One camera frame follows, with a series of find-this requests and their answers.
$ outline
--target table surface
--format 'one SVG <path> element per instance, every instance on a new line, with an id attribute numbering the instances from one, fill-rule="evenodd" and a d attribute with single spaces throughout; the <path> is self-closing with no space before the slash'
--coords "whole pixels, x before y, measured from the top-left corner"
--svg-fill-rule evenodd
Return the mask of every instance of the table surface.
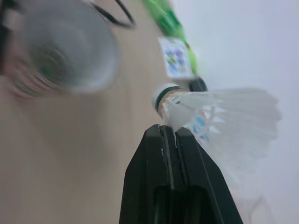
<path id="1" fill-rule="evenodd" d="M 0 88 L 0 222 L 118 223 L 124 173 L 144 131 L 161 123 L 151 95 L 167 81 L 161 33 L 141 1 L 136 30 L 113 27 L 119 78 L 88 96 L 16 100 Z M 101 6 L 125 18 L 113 1 Z"/>

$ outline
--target green band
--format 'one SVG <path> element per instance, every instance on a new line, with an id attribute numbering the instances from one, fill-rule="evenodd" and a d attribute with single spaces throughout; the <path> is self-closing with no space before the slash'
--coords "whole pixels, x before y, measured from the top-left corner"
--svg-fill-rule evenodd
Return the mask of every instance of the green band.
<path id="1" fill-rule="evenodd" d="M 157 112 L 158 109 L 159 109 L 159 104 L 161 102 L 161 100 L 163 99 L 163 97 L 170 91 L 173 91 L 173 90 L 181 90 L 181 88 L 179 86 L 172 86 L 172 87 L 168 87 L 166 89 L 164 89 L 160 94 L 159 96 L 157 97 L 157 100 L 156 100 L 156 105 L 155 105 L 155 109 Z"/>

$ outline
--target black cable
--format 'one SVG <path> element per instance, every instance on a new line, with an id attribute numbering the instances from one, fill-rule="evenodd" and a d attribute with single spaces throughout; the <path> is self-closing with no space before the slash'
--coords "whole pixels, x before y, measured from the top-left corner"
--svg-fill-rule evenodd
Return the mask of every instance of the black cable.
<path id="1" fill-rule="evenodd" d="M 132 17 L 132 15 L 130 14 L 130 12 L 127 10 L 127 8 L 124 6 L 124 4 L 120 0 L 115 0 L 115 1 L 121 7 L 121 9 L 125 13 L 125 15 L 128 17 L 128 19 L 130 20 L 130 23 L 125 23 L 125 22 L 122 22 L 122 21 L 118 21 L 116 18 L 114 18 L 114 16 L 112 16 L 109 12 L 107 12 L 106 10 L 101 8 L 100 6 L 95 5 L 92 2 L 91 2 L 91 5 L 94 7 L 95 10 L 97 10 L 98 13 L 100 13 L 102 16 L 104 16 L 111 23 L 113 23 L 117 26 L 123 27 L 123 28 L 128 28 L 128 29 L 134 28 L 135 27 L 135 20 Z"/>

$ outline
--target white feathers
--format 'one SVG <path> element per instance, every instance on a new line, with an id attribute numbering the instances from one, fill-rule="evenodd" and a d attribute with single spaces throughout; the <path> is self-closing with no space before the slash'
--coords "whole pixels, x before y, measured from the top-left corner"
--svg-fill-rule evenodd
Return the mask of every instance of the white feathers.
<path id="1" fill-rule="evenodd" d="M 176 92 L 163 103 L 162 114 L 174 131 L 189 128 L 227 182 L 238 185 L 278 136 L 277 103 L 266 91 L 253 88 Z"/>

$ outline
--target white wall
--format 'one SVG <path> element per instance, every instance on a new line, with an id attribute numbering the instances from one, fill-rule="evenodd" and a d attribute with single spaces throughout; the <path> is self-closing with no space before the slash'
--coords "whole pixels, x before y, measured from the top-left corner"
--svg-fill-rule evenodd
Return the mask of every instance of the white wall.
<path id="1" fill-rule="evenodd" d="M 280 100 L 280 137 L 250 189 L 265 196 L 277 224 L 299 223 L 299 1 L 173 4 L 209 89 L 255 86 Z"/>

